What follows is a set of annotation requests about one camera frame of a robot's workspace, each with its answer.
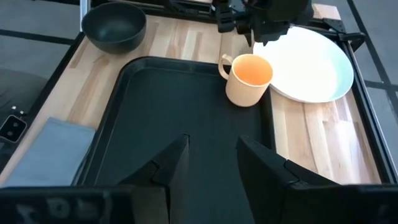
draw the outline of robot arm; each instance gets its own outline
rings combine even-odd
[[[236,28],[250,46],[252,33],[255,42],[266,45],[285,35],[292,24],[306,24],[314,14],[311,0],[218,0],[215,5],[218,32]]]

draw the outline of gray napkin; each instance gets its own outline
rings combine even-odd
[[[71,185],[95,130],[49,118],[3,187]]]

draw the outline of gray carpet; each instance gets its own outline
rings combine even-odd
[[[359,31],[346,0],[313,0],[338,7],[348,31]],[[354,0],[392,83],[398,84],[398,1]],[[0,29],[74,39],[79,30],[79,8],[67,4],[31,0],[0,0]],[[67,51],[67,45],[49,44],[14,37],[0,37],[0,68],[49,78]],[[364,79],[380,82],[366,45],[356,52]],[[398,162],[397,115],[384,90],[369,88],[369,94],[386,141]]]

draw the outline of wooden table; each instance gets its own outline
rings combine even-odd
[[[340,19],[334,6],[314,5],[315,17]],[[115,56],[87,38],[0,174],[0,184],[28,150],[49,117],[98,128],[118,73],[128,61],[146,55],[217,63],[221,54],[251,52],[244,36],[220,34],[214,24],[147,16],[147,33],[133,52]],[[380,183],[355,99],[320,104],[288,100],[272,91],[277,153],[341,184]]]

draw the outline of beige mug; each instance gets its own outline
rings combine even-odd
[[[223,68],[224,60],[232,65],[229,74]],[[218,61],[218,71],[227,80],[226,96],[238,106],[255,105],[272,80],[270,63],[253,54],[243,54],[235,59],[224,54]]]

